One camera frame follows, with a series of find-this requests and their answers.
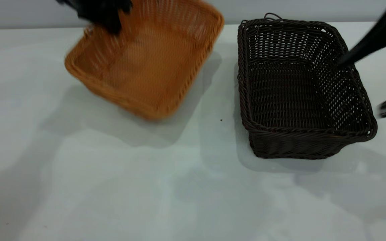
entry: white wall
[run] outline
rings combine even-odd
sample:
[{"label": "white wall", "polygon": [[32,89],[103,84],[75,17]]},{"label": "white wall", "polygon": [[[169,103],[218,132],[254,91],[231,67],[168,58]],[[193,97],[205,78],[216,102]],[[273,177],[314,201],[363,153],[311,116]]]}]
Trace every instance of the white wall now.
[{"label": "white wall", "polygon": [[[208,0],[226,23],[261,18],[274,12],[283,18],[322,21],[376,20],[386,0]],[[55,0],[0,0],[0,28],[83,26],[76,13]]]}]

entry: dark brown wicker basket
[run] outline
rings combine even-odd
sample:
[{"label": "dark brown wicker basket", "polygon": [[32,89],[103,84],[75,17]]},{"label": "dark brown wicker basket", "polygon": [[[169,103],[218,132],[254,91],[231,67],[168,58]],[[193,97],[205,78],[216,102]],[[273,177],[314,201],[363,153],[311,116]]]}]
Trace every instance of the dark brown wicker basket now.
[{"label": "dark brown wicker basket", "polygon": [[336,28],[267,18],[238,30],[241,116],[254,154],[323,159],[377,132],[366,90]]}]

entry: basket bottom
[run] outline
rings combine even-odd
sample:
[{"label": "basket bottom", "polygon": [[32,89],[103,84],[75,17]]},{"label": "basket bottom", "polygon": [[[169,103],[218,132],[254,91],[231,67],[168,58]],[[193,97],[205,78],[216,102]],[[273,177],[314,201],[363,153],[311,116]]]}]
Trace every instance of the basket bottom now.
[{"label": "basket bottom", "polygon": [[278,128],[332,128],[328,109],[307,64],[250,67],[251,113],[255,122]]},{"label": "basket bottom", "polygon": [[186,37],[146,24],[127,43],[122,55],[104,76],[120,94],[158,109],[174,99],[185,80],[179,76],[193,55]]}]

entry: wicker basket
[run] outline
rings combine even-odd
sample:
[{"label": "wicker basket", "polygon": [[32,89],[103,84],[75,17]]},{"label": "wicker basket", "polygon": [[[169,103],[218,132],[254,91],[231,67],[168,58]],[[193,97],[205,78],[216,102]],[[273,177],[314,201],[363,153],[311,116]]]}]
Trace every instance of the wicker basket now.
[{"label": "wicker basket", "polygon": [[175,112],[221,32],[222,15],[200,0],[133,0],[119,13],[122,31],[100,26],[65,60],[66,69],[93,93],[145,119]]},{"label": "wicker basket", "polygon": [[348,51],[322,22],[242,21],[238,31],[241,116],[254,154],[323,159],[377,132],[355,66],[339,70]]}]

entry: white table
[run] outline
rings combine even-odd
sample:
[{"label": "white table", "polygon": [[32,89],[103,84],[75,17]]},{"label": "white table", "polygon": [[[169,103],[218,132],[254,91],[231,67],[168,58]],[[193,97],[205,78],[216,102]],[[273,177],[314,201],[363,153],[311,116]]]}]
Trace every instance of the white table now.
[{"label": "white table", "polygon": [[[372,23],[333,23],[352,47]],[[327,160],[263,160],[224,28],[179,111],[138,119],[63,66],[82,29],[0,30],[0,241],[386,241],[386,119]],[[386,100],[386,49],[357,64]]]}]

